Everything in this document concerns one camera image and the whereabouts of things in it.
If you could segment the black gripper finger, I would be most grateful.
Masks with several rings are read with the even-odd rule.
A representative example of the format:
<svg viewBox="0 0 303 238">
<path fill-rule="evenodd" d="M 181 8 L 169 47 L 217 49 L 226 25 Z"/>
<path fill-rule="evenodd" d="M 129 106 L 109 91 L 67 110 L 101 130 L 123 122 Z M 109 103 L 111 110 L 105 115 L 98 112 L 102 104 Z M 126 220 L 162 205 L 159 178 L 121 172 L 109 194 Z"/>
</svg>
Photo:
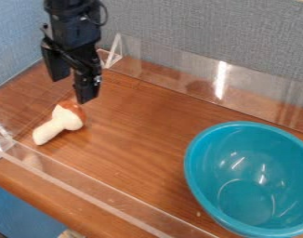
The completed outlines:
<svg viewBox="0 0 303 238">
<path fill-rule="evenodd" d="M 42 43 L 42 52 L 49 75 L 54 82 L 70 76 L 71 66 L 65 59 L 65 52 Z"/>
<path fill-rule="evenodd" d="M 74 72 L 74 88 L 79 104 L 85 104 L 98 97 L 102 83 L 102 68 L 93 69 L 89 73 Z"/>
</svg>

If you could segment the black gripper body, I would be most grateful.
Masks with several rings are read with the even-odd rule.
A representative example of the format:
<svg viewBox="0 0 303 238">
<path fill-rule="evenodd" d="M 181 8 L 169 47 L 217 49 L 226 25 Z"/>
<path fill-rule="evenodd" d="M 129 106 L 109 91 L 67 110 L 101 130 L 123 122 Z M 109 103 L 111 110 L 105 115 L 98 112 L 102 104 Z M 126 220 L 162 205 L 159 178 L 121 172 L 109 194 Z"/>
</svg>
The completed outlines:
<svg viewBox="0 0 303 238">
<path fill-rule="evenodd" d="M 43 43 L 65 52 L 71 68 L 86 71 L 99 63 L 95 44 L 101 40 L 101 0 L 45 0 L 50 23 L 43 26 Z"/>
</svg>

